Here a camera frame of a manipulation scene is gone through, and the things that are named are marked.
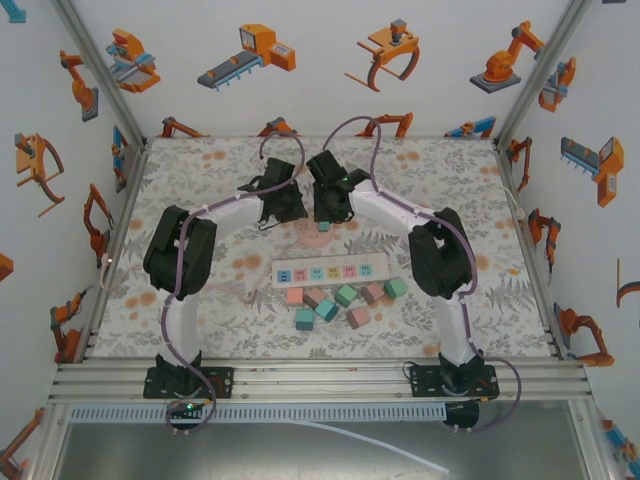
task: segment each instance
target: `white power strip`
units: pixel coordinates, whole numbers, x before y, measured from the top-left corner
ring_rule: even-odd
[[[390,276],[385,253],[274,260],[271,266],[273,288],[375,282]]]

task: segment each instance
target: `teal block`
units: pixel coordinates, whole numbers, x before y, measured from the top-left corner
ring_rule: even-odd
[[[353,302],[357,296],[358,292],[355,288],[350,285],[343,285],[342,288],[338,290],[338,293],[336,293],[335,299],[336,302],[347,308],[349,305],[351,305],[351,302]]]
[[[331,303],[325,298],[316,307],[316,313],[324,318],[327,322],[330,322],[338,313],[338,306],[335,303]]]
[[[384,291],[389,295],[389,298],[398,298],[407,293],[407,285],[401,278],[394,278],[384,284]]]
[[[301,308],[296,312],[296,330],[313,330],[313,310]]]

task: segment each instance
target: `white wall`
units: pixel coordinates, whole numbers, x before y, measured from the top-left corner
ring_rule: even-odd
[[[509,46],[512,28],[525,20],[547,41],[568,2],[411,0],[393,8],[383,0],[186,0],[180,6],[155,0],[152,8],[143,0],[75,3],[100,48],[111,43],[115,28],[122,28],[156,57],[162,81],[143,93],[123,92],[151,136],[170,115],[214,135],[255,135],[267,121],[283,116],[308,135],[326,134],[354,115],[409,111],[415,114],[410,135],[443,135],[492,115],[498,117],[497,131],[534,66],[533,52],[523,49],[515,67],[524,79],[519,85],[489,95],[469,78]],[[350,72],[366,78],[371,54],[356,42],[397,18],[420,38],[421,57],[412,75],[401,82],[379,72],[380,93],[345,77]],[[199,85],[200,75],[241,50],[238,28],[245,23],[274,29],[278,40],[296,51],[297,68],[257,69],[219,92]],[[111,64],[104,50],[103,55]],[[396,61],[392,65],[400,71],[406,60]]]
[[[101,95],[99,116],[87,123],[71,93],[71,76],[60,65],[59,51],[76,54],[50,2],[20,0],[25,24],[9,24],[0,15],[3,88],[0,91],[0,252],[14,261],[15,271],[0,283],[0,448],[20,431],[44,404],[55,372],[55,343],[49,310],[63,305],[98,271],[89,235],[82,223],[83,205],[93,182],[116,218],[126,191],[116,195],[112,170],[112,128],[115,115]],[[79,71],[88,86],[96,81],[85,67]],[[50,183],[65,200],[38,218],[49,200],[34,182],[15,171],[14,134],[38,132],[58,151],[65,172]],[[49,174],[53,160],[45,155]],[[106,219],[94,209],[94,224],[104,230]],[[79,328],[93,309],[97,289],[85,297],[82,312],[72,321]]]
[[[627,295],[616,308],[616,258],[622,261],[622,284],[640,280],[640,54],[633,48],[639,21],[638,2],[594,2],[562,56],[562,60],[577,59],[568,97],[555,114],[536,105],[516,135],[518,140],[527,135],[533,139],[531,181],[520,196],[525,209],[539,207],[543,215],[562,224],[553,298],[562,308],[591,315],[602,328],[616,362],[609,368],[588,369],[589,380],[603,413],[636,444],[640,443],[640,294]],[[595,151],[611,136],[619,138],[625,166],[618,174],[617,197],[605,208],[597,205],[597,185],[590,175],[560,160],[563,136]],[[521,175],[522,167],[516,165],[514,177],[519,181]],[[542,248],[538,257],[546,265]],[[590,334],[574,336],[572,351],[594,352]]]

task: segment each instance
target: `patterned mat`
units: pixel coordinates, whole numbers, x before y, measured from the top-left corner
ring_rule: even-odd
[[[193,210],[231,196],[236,187],[261,175],[260,140],[155,140],[118,270],[142,263],[167,206],[177,204]],[[323,139],[301,140],[307,158],[318,153],[323,143]],[[348,171],[356,167],[368,170],[373,140],[342,138],[330,148]],[[297,144],[290,139],[270,141],[266,154],[299,162]],[[491,354],[549,355],[505,194],[486,188],[500,183],[491,143],[383,140],[376,173],[378,182],[393,192],[435,210],[449,206],[463,218],[479,268],[479,287],[470,305],[476,344]],[[307,210],[312,212],[312,176],[306,167],[298,181]],[[487,196],[489,206],[478,218]],[[402,358],[438,353],[432,301],[412,280],[404,239],[362,217],[333,226],[327,233],[310,231],[309,227],[314,224],[307,220],[263,232],[251,226],[218,239],[210,276],[215,287],[205,287],[198,305],[205,356]],[[350,328],[346,311],[341,309],[331,323],[316,317],[313,331],[297,331],[295,307],[286,305],[284,291],[272,289],[268,278],[260,285],[252,306],[229,293],[246,298],[270,261],[279,255],[301,258],[369,252],[385,252],[392,275],[402,277],[409,292],[395,301],[383,298],[370,306],[372,320],[358,330]],[[154,356],[162,343],[160,298],[144,271],[134,270],[109,297],[94,356]],[[354,306],[361,305],[360,298]]]

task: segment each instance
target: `pink block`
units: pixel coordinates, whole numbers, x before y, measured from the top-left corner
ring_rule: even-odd
[[[384,297],[384,290],[379,283],[372,283],[362,289],[362,296],[371,305]]]
[[[326,293],[324,293],[319,288],[314,287],[311,290],[309,290],[307,293],[305,293],[304,303],[306,303],[307,305],[309,305],[311,308],[315,310],[317,306],[322,303],[322,300],[324,300],[326,297],[327,297]]]
[[[369,309],[367,307],[358,307],[347,312],[347,321],[354,330],[366,325],[371,321]]]
[[[287,288],[287,303],[289,305],[300,305],[304,297],[302,287]]]

